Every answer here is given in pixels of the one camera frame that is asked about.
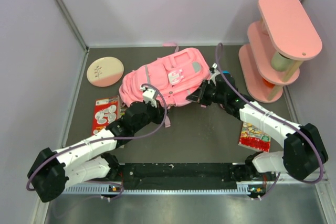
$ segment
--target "orange object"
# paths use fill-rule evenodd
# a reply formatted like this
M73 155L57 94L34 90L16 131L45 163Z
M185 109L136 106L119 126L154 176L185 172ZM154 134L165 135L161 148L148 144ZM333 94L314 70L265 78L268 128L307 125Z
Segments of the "orange object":
M271 103L282 96L282 89L271 100L267 100L272 88L264 85L262 77L258 72L256 62L250 44L243 45L239 50L239 60L244 74L247 91L257 101Z
M273 87L275 86L275 84L266 81L264 78L263 78L263 82L264 82L264 84L265 84L266 86L268 86L268 87L270 87L270 88L273 88Z

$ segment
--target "snack package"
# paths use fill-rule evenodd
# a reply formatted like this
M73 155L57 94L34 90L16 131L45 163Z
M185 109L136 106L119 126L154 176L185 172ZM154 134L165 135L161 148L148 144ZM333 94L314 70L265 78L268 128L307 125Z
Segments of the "snack package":
M107 125L118 119L120 115L120 98L118 95L96 100L93 116L92 135L97 134Z
M250 123L243 123L238 145L256 150L269 152L271 137Z

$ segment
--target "purple cable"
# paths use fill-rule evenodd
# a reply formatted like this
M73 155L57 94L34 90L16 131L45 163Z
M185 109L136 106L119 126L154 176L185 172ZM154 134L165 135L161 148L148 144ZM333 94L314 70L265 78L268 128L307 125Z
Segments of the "purple cable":
M154 87L153 85L151 84L148 84L148 83L145 83L143 85L141 85L142 87L143 86L147 86L147 87L150 87L152 89L154 89L157 94L161 97L161 100L162 100L162 103L163 103L163 107L164 107L164 115L163 115L163 120L161 122L161 124L152 132L148 133L148 134L144 134L142 136L134 136L134 137L131 137L131 136L119 136L119 137L106 137L106 138L99 138L99 139L96 139L96 140L93 140L93 141L90 141L90 144L94 144L94 143L97 143L97 142L101 142L101 141L106 141L106 140L134 140L134 139L140 139L140 138L144 138L144 137L148 137L150 135L153 135L154 133L156 133L164 124L164 121L166 120L166 117L167 117L167 104L164 100L164 97L163 95L161 94L161 92L156 88ZM36 176L36 174L46 165L48 164L51 160L53 160L54 158L64 154L64 153L67 153L67 152L70 152L74 149L77 149L77 148L80 148L80 147L83 147L85 146L86 144L79 144L79 145L76 145L76 146L73 146L73 147L70 147L68 149L65 149L59 153L56 153L55 155L51 156L50 158L46 159L39 167L36 168L36 170L32 173L32 175L29 177L28 179L28 182L27 182L27 185L26 185L26 189L28 191L35 191L34 188L30 188L30 184L32 183L32 180L34 179L34 177Z
M262 195L260 197L260 200L264 199L274 188L275 188L275 184L278 182L279 178L280 178L280 174L281 173L278 173L278 176L276 177L276 179L274 180L273 184L271 185L271 187L268 189L268 191Z
M247 99L245 99L232 85L231 83L227 80L227 78L225 77L225 75L223 74L223 71L222 71L222 68L219 64L219 60L220 60L220 56L218 56L218 50L221 50L221 54L223 53L223 44L222 43L219 43L216 47L216 53L215 53L215 58L216 58L216 63L217 63L217 66L218 66L218 69L220 71L220 74L222 75L224 81L226 82L226 84L236 93L237 96L239 96L244 102L246 102L247 104L249 104L252 108L254 108L255 110L259 111L260 113L262 114L265 114L265 112L263 110L261 110L260 108L256 107L255 105L253 105L252 103L250 103ZM279 123L282 123L288 127L290 127L292 130L295 130L296 132L298 132L303 138L304 140L307 141L307 143L310 145L310 147L312 148L314 154L316 155L316 158L317 158L317 161L319 163L319 167L320 167L320 174L319 174L319 177L316 179L316 180L313 180L313 181L306 181L306 180L300 180L301 182L304 182L304 183L307 183L307 184L316 184L318 182L320 182L323 178L323 162L321 160L321 157L317 151L317 149L315 148L314 144L310 141L310 139L304 135L304 133L300 130L298 130L297 128L295 128L294 126L292 126L291 124L287 123L286 121L284 120L281 120L279 118L276 118L275 116L272 116L270 115L269 116L270 118L276 120L277 122ZM276 179L276 181L273 183L272 187L274 187L274 185L276 184L278 180Z
M118 199L121 194L124 192L124 187L123 185L120 185L120 184L116 184L116 183L113 183L113 182L103 182L103 181L94 181L94 180L89 180L87 181L89 183L95 183L95 184L104 184L104 185L112 185L112 186L116 186L116 187L121 187L121 190L120 192L118 193L118 195L116 195L115 197L113 198L110 198L110 200L115 200L115 199ZM52 210L53 210L53 215L55 217L55 219L61 219L63 218L65 215L67 215L70 211L72 211L75 207L77 207L79 204L82 204L84 201L87 201L89 199L94 199L94 198L107 198L108 197L104 197L104 196L99 196L99 195L93 195L93 196L89 196L89 197L86 197L84 198L83 200L81 200L80 202L74 204L73 206L71 206L67 211L63 212L62 214L57 214L56 213L56 205L54 204L53 207L52 207Z

